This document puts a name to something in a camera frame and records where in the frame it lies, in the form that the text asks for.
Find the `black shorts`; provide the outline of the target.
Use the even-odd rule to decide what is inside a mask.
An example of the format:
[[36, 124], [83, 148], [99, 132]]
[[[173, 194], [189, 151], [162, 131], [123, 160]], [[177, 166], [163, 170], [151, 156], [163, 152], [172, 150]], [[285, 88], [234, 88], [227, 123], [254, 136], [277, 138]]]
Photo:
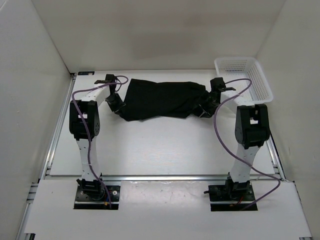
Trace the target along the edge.
[[208, 91], [195, 82], [152, 82], [131, 79], [125, 106], [119, 115], [124, 120], [144, 121], [155, 117], [185, 119], [196, 116], [196, 108], [206, 103]]

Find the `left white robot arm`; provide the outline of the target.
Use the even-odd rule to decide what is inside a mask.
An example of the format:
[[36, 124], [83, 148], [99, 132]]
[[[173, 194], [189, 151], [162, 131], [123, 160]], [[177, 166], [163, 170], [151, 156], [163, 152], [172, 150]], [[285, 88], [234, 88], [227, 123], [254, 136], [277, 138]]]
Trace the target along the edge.
[[113, 113], [118, 114], [126, 105], [118, 94], [117, 86], [129, 81], [124, 75], [107, 74], [104, 80], [96, 80], [92, 88], [75, 90], [69, 104], [69, 132], [80, 152], [82, 176], [77, 182], [84, 194], [93, 200], [108, 195], [99, 168], [96, 141], [101, 123], [99, 106], [106, 102]]

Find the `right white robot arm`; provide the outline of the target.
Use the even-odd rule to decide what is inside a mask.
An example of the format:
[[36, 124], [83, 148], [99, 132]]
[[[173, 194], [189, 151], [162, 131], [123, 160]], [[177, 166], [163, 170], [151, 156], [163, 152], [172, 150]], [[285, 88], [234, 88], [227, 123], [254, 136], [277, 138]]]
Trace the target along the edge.
[[[242, 97], [242, 94], [253, 84], [251, 79], [239, 78], [231, 80], [230, 83], [240, 81], [247, 81], [248, 85], [237, 92], [235, 88], [227, 87], [227, 83], [222, 77], [215, 77], [210, 80], [211, 103], [214, 109], [211, 116], [213, 116], [214, 131], [222, 147], [234, 157], [234, 164], [228, 173], [224, 188], [217, 192], [221, 196], [226, 195], [230, 200], [236, 200], [249, 191], [251, 170], [263, 176], [268, 176], [268, 174], [253, 167], [258, 151], [271, 135], [268, 108], [264, 103], [255, 104], [253, 101]], [[218, 130], [217, 117], [220, 108], [223, 106], [235, 114], [236, 153], [233, 153], [223, 142]]]

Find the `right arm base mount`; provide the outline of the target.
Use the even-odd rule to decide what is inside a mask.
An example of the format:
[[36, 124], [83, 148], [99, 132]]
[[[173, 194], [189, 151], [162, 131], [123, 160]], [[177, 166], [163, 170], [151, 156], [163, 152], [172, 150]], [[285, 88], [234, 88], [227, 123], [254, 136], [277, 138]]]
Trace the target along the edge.
[[227, 183], [209, 185], [203, 194], [209, 196], [211, 212], [258, 211], [256, 203], [251, 205], [256, 198], [250, 183], [243, 189], [234, 189]]

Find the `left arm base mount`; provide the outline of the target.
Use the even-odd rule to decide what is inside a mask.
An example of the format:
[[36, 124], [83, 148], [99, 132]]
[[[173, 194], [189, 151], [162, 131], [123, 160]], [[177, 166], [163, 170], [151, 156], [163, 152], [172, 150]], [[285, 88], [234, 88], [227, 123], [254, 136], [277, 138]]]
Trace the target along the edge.
[[106, 187], [110, 195], [111, 204], [103, 187], [100, 192], [93, 192], [88, 189], [83, 190], [82, 186], [78, 184], [73, 208], [75, 210], [118, 210], [121, 186], [107, 185]]

